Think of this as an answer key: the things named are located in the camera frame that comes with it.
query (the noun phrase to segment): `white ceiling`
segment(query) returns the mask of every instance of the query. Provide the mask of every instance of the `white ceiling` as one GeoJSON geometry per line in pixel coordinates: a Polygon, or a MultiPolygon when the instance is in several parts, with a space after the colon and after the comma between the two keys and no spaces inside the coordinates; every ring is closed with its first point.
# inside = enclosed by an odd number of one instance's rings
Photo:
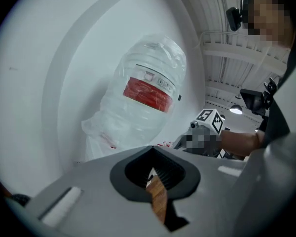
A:
{"type": "Polygon", "coordinates": [[[200,37],[205,78],[206,103],[226,110],[239,104],[244,116],[258,126],[262,121],[235,98],[241,88],[263,92],[264,82],[278,82],[286,70],[289,51],[267,47],[245,29],[232,32],[225,11],[239,7],[240,0],[182,0],[200,37]]]}

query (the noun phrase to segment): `red label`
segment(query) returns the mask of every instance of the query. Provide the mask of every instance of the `red label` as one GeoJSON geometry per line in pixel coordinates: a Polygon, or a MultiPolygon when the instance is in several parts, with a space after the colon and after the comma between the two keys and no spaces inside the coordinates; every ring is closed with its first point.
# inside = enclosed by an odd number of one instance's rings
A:
{"type": "Polygon", "coordinates": [[[123,93],[124,96],[167,113],[172,104],[172,98],[155,86],[131,77],[123,93]]]}

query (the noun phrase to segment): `ceiling light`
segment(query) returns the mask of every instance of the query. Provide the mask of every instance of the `ceiling light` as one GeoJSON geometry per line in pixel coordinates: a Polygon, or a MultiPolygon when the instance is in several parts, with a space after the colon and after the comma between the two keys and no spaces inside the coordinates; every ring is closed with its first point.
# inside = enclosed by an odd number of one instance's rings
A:
{"type": "Polygon", "coordinates": [[[242,108],[240,105],[233,105],[229,110],[235,114],[239,114],[239,115],[242,114],[242,108]]]}

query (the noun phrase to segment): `plastic water bottle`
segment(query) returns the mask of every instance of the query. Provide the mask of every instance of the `plastic water bottle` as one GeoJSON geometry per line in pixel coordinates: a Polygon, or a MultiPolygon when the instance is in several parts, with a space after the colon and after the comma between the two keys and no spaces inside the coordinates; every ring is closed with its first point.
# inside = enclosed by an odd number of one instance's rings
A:
{"type": "Polygon", "coordinates": [[[137,42],[115,70],[100,111],[82,122],[89,142],[98,144],[91,146],[93,158],[153,140],[171,116],[185,68],[184,52],[168,37],[145,36],[137,42]]]}

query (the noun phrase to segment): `lamp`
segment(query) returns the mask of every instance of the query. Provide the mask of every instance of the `lamp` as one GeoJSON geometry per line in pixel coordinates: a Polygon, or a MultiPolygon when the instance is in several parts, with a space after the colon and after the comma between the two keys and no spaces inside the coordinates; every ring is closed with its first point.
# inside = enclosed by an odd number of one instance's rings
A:
{"type": "Polygon", "coordinates": [[[233,105],[233,106],[231,106],[231,108],[229,110],[235,114],[239,114],[239,115],[242,114],[242,108],[240,105],[233,105]]]}

